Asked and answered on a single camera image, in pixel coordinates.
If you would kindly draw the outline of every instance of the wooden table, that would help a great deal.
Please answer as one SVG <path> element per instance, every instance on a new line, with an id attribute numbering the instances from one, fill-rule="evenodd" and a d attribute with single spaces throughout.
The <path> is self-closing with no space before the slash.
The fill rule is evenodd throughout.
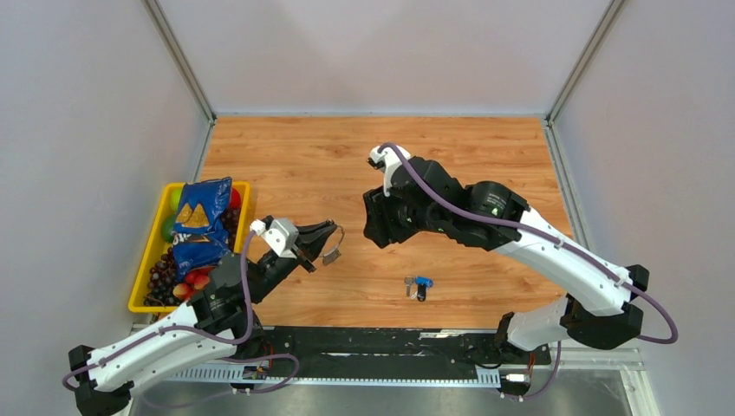
<path id="1" fill-rule="evenodd" d="M 384 250 L 364 238 L 362 193 L 382 182 L 366 159 L 384 141 L 437 160 L 463 185 L 509 186 L 570 235 L 537 119 L 221 117 L 201 179 L 250 181 L 256 218 L 270 214 L 296 224 L 332 218 L 347 231 L 336 263 L 319 262 L 313 274 L 300 268 L 255 307 L 263 324 L 496 328 L 504 313 L 563 294 L 520 263 L 441 235 L 420 233 Z M 249 258 L 266 248 L 256 241 Z M 426 302 L 406 298 L 407 275 L 433 279 Z"/>

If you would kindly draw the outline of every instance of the yellow tray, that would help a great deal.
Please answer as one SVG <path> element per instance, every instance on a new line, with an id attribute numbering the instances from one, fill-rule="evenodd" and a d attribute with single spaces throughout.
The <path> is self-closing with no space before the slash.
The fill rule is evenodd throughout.
<path id="1" fill-rule="evenodd" d="M 159 209 L 156 211 L 153 228 L 151 228 L 151 233 L 146 243 L 146 251 L 143 253 L 138 275 L 135 277 L 133 292 L 130 294 L 130 300 L 127 301 L 127 308 L 136 314 L 169 314 L 177 308 L 175 306 L 145 306 L 143 304 L 145 300 L 143 296 L 149 292 L 148 282 L 150 282 L 151 275 L 148 271 L 160 260 L 161 255 L 166 253 L 168 248 L 171 247 L 169 243 L 163 240 L 160 233 L 160 228 L 164 220 L 168 216 L 175 214 L 171 210 L 171 204 L 169 203 L 171 192 L 174 189 L 181 189 L 183 187 L 184 183 L 168 184 L 163 190 L 163 195 L 161 195 Z M 235 236 L 235 252 L 239 253 L 243 250 L 244 239 L 253 220 L 255 201 L 250 200 L 249 183 L 233 181 L 232 187 L 240 192 L 240 197 L 243 199 L 243 206 L 240 208 L 240 219 L 237 221 L 237 235 Z"/>

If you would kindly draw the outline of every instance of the gray wall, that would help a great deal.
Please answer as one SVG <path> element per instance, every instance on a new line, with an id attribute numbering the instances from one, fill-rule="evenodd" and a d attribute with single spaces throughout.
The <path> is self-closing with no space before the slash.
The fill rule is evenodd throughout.
<path id="1" fill-rule="evenodd" d="M 162 0 L 219 113 L 544 113 L 608 0 Z"/>
<path id="2" fill-rule="evenodd" d="M 0 414 L 78 414 L 67 351 L 127 334 L 206 124 L 140 1 L 0 2 L 0 56 Z"/>
<path id="3" fill-rule="evenodd" d="M 559 122 L 595 247 L 651 270 L 681 338 L 641 347 L 661 414 L 732 414 L 735 3 L 631 0 Z M 647 309 L 645 332 L 666 335 Z"/>

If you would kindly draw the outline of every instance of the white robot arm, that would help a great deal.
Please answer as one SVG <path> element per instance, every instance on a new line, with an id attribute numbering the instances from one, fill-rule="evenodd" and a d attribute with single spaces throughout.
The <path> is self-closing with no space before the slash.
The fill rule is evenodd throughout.
<path id="1" fill-rule="evenodd" d="M 382 248 L 403 243 L 419 231 L 443 233 L 460 244 L 515 258 L 567 290 L 565 297 L 550 305 L 504 316 L 496 342 L 531 351 L 573 338 L 593 348 L 611 349 L 640 333 L 643 314 L 630 304 L 634 294 L 629 287 L 646 290 L 646 269 L 621 267 L 595 256 L 499 183 L 484 181 L 463 187 L 438 162 L 411 157 L 397 148 L 430 189 L 417 183 L 393 148 L 374 148 L 367 162 L 384 177 L 382 187 L 363 195 L 365 237 Z M 440 204 L 439 199 L 448 205 Z M 487 224 L 488 218 L 497 224 Z M 551 235 L 553 242 L 534 230 Z M 598 270 L 581 256 L 594 258 L 606 270 Z"/>
<path id="2" fill-rule="evenodd" d="M 270 250 L 257 263 L 245 260 L 246 276 L 240 257 L 226 257 L 211 282 L 170 315 L 106 347 L 69 351 L 71 373 L 64 384 L 74 391 L 80 413 L 115 414 L 149 387 L 200 363 L 260 357 L 263 328 L 247 306 L 261 302 L 299 266 L 314 271 L 312 262 L 338 227 L 331 220 L 301 227 L 286 218 L 257 220 L 252 235 L 262 237 Z M 68 383 L 72 377 L 78 387 Z"/>

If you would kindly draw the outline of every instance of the chip bag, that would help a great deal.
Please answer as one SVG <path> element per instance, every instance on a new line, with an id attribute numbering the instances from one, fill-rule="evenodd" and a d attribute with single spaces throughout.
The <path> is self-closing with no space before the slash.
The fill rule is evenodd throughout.
<path id="1" fill-rule="evenodd" d="M 180 232 L 173 238 L 173 259 L 176 262 L 176 277 L 179 282 L 200 267 L 217 266 L 219 260 L 230 252 L 227 247 L 227 230 L 217 222 L 215 230 L 205 234 Z"/>
<path id="2" fill-rule="evenodd" d="M 230 203 L 231 192 L 232 178 L 184 185 L 173 230 L 190 234 L 213 231 Z"/>
<path id="3" fill-rule="evenodd" d="M 173 229 L 173 259 L 181 282 L 200 267 L 216 266 L 230 249 L 220 216 L 230 203 L 232 178 L 186 184 Z"/>

